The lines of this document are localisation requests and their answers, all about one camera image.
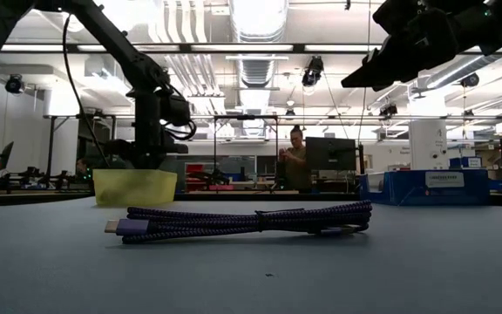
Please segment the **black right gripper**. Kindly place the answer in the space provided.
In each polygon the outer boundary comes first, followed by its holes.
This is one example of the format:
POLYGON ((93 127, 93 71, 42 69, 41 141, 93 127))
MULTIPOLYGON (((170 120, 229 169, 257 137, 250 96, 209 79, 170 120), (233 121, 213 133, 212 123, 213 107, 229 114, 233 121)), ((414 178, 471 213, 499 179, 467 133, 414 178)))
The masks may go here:
POLYGON ((464 10, 465 0, 385 0, 372 18, 388 37, 341 86, 379 92, 451 60, 464 49, 455 20, 464 10))

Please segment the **white pillar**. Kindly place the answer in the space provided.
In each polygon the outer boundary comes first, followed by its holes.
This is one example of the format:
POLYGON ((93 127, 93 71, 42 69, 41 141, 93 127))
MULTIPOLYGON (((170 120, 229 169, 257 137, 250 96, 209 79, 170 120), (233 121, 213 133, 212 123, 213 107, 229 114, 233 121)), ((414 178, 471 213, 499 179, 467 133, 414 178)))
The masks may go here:
POLYGON ((409 124, 410 169, 447 169, 449 159, 446 135, 443 119, 412 120, 409 124))

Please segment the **person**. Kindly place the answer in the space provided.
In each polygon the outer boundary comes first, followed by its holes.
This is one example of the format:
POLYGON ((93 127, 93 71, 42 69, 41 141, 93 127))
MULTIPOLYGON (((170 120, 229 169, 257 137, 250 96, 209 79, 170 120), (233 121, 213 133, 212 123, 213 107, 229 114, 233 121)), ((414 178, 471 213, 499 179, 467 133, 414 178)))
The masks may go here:
POLYGON ((294 126, 290 132, 291 147, 279 150, 279 162, 284 170, 285 187, 306 194, 311 191, 312 180, 307 164, 306 147, 303 144, 303 134, 299 126, 294 126))

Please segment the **yellow translucent plastic bin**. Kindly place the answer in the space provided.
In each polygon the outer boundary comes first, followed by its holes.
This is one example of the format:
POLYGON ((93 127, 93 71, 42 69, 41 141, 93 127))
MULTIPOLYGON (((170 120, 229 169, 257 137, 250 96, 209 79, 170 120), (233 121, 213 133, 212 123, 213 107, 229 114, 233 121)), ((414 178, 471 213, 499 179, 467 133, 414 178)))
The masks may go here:
POLYGON ((95 169, 96 203, 105 207, 155 207, 173 202, 178 175, 152 169, 95 169))

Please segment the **blue plastic bin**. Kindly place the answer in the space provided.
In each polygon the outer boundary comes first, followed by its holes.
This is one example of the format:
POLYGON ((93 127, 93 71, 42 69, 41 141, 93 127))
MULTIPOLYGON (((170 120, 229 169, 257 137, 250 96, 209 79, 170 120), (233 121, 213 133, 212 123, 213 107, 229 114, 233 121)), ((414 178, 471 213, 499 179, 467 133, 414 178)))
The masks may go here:
POLYGON ((362 175, 359 196, 391 206, 482 206, 490 189, 484 169, 407 170, 362 175))

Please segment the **small blue labelled box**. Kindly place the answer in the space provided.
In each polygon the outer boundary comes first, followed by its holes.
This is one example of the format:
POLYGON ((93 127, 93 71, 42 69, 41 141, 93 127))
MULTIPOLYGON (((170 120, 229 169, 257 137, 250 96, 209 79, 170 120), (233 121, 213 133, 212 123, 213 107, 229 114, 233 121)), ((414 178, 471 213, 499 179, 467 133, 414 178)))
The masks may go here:
POLYGON ((450 159, 450 169, 453 168, 473 169, 481 167, 482 167, 482 159, 478 156, 464 156, 450 159))

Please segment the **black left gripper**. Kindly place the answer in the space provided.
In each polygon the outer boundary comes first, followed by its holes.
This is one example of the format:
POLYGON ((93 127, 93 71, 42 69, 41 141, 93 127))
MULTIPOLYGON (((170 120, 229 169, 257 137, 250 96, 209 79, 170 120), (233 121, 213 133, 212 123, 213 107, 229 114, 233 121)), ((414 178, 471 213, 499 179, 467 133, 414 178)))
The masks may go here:
POLYGON ((157 142, 108 140, 105 155, 122 160, 123 168, 158 169, 168 154, 188 153, 188 146, 175 143, 173 136, 166 131, 160 131, 150 139, 157 142))

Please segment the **overhead light bar frame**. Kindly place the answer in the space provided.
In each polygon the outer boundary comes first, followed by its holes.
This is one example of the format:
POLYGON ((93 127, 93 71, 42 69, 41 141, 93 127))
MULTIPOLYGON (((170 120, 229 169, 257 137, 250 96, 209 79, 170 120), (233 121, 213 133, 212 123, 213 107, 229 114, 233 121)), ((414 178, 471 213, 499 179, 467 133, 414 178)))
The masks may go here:
MULTIPOLYGON (((67 50, 80 54, 111 54, 101 44, 66 44, 67 50)), ((135 44, 135 49, 148 54, 350 54, 363 55, 374 49, 381 49, 375 44, 237 44, 237 43, 204 43, 204 44, 135 44)), ((4 44, 0 53, 59 53, 61 44, 4 44)), ((460 55, 482 54, 479 47, 474 46, 460 55)), ((502 55, 502 48, 493 54, 502 55)))

